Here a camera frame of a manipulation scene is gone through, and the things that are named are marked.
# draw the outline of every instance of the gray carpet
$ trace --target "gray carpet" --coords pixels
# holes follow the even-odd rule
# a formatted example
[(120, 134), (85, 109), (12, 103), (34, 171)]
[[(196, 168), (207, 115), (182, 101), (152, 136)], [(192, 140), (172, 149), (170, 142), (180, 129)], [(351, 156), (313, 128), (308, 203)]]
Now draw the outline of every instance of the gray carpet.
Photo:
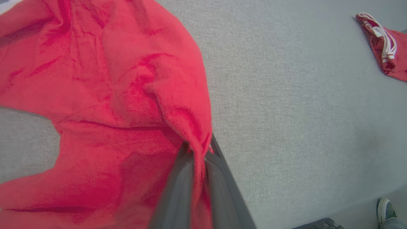
[[(407, 183), (407, 84), (380, 72), (353, 19), (364, 11), (401, 31), (407, 1), (159, 2), (201, 48), (214, 132), (259, 229)], [(0, 121), (2, 181), (52, 167), (49, 121), (6, 109)]]

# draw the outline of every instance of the red garment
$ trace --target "red garment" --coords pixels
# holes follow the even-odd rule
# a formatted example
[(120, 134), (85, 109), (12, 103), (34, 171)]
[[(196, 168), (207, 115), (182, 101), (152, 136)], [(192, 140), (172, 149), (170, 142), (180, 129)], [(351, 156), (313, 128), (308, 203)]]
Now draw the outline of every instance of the red garment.
[(407, 82), (407, 34), (381, 26), (368, 13), (359, 13), (356, 19), (368, 36), (382, 71), (388, 76)]
[(0, 185), (0, 228), (146, 228), (184, 140), (193, 222), (209, 226), (205, 70), (162, 6), (24, 0), (0, 15), (0, 60), (0, 106), (43, 115), (61, 135), (52, 169)]

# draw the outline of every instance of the person's leg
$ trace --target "person's leg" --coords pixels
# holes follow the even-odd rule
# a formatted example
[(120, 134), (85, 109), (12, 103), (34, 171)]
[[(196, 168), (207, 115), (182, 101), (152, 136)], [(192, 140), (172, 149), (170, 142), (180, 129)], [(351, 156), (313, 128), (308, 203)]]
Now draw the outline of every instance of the person's leg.
[(390, 200), (380, 199), (377, 205), (379, 229), (407, 229), (407, 225), (396, 216)]

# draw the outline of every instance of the drawstring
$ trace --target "drawstring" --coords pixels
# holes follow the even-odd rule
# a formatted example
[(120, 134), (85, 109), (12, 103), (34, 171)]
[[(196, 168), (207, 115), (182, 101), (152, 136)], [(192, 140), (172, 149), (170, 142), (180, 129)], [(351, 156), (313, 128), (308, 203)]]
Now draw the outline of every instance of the drawstring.
[(387, 62), (388, 59), (394, 59), (394, 56), (397, 51), (397, 43), (394, 37), (387, 32), (386, 29), (383, 28), (383, 26), (378, 23), (373, 16), (371, 16), (368, 13), (359, 13), (358, 14), (360, 17), (365, 18), (367, 20), (370, 20), (377, 24), (377, 26), (372, 26), (369, 21), (364, 21), (363, 23), (370, 28), (376, 37), (383, 37), (384, 38), (384, 45), (383, 45), (383, 51), (382, 51), (382, 61), (383, 63)]

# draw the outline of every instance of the sneaker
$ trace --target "sneaker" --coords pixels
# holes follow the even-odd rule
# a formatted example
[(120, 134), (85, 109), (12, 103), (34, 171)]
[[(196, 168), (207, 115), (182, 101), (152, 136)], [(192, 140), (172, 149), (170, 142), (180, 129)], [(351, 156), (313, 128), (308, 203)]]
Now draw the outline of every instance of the sneaker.
[(382, 228), (386, 219), (397, 217), (389, 199), (380, 199), (377, 205), (377, 221), (379, 228)]

